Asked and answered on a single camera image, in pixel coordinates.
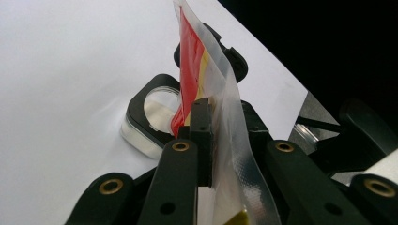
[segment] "black plastic bracket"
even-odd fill
[[[136,224],[155,169],[137,179],[111,172],[94,180],[73,208],[66,225]]]
[[[364,102],[351,98],[340,111],[341,133],[317,143],[309,156],[328,176],[365,171],[398,147],[398,137]]]
[[[186,139],[164,146],[138,224],[196,224],[197,154]]]
[[[207,98],[195,100],[191,106],[190,140],[198,146],[198,186],[212,184],[213,131],[211,127],[211,106]]]
[[[398,224],[398,185],[375,174],[360,174],[351,180],[351,202],[372,224]]]
[[[246,129],[249,133],[250,146],[253,152],[254,159],[260,168],[265,168],[264,161],[264,146],[272,140],[269,135],[269,130],[260,116],[257,114],[253,106],[244,100],[241,100],[242,109],[245,115]]]
[[[296,144],[269,142],[265,160],[289,205],[287,224],[369,224]]]
[[[163,148],[165,144],[175,137],[169,133],[157,131],[150,126],[144,112],[144,102],[146,96],[156,88],[170,87],[179,92],[179,82],[167,74],[155,76],[141,91],[135,95],[127,108],[126,118],[128,122],[144,134],[148,139]]]

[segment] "clear plastic bag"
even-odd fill
[[[232,67],[217,40],[184,0],[175,0],[180,24],[180,97],[172,131],[190,124],[191,104],[208,98],[212,105],[215,152],[213,187],[207,193],[205,224],[224,224],[236,215],[250,224],[280,224],[275,203],[249,143]]]

